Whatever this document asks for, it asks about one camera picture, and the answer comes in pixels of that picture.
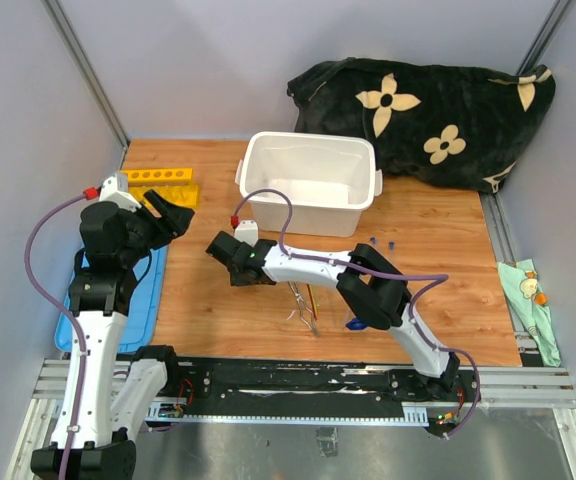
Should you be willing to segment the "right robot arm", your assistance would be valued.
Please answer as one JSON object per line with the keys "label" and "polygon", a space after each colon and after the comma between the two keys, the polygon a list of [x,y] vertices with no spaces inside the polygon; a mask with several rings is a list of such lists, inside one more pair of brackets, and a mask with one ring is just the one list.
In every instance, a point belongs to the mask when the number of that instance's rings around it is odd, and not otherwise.
{"label": "right robot arm", "polygon": [[390,333],[401,345],[428,397],[442,400],[455,391],[460,360],[421,318],[416,302],[425,291],[412,294],[408,287],[419,281],[429,290],[447,275],[405,275],[365,243],[351,251],[320,252],[268,239],[249,244],[221,231],[206,253],[226,267],[235,287],[293,282],[337,291],[364,325]]}

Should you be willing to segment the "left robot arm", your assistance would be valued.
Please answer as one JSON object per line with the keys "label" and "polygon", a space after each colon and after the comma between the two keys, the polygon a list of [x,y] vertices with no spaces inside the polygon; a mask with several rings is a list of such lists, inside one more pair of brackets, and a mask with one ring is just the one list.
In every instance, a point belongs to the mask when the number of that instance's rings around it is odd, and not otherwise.
{"label": "left robot arm", "polygon": [[67,316],[72,347],[61,413],[48,446],[32,453],[41,479],[130,479],[136,437],[155,397],[175,393],[182,371],[171,346],[143,347],[119,391],[112,392],[116,357],[138,285],[134,268],[153,251],[183,236],[192,209],[150,190],[130,195],[86,193],[80,214],[83,247],[74,260],[69,302],[48,300]]}

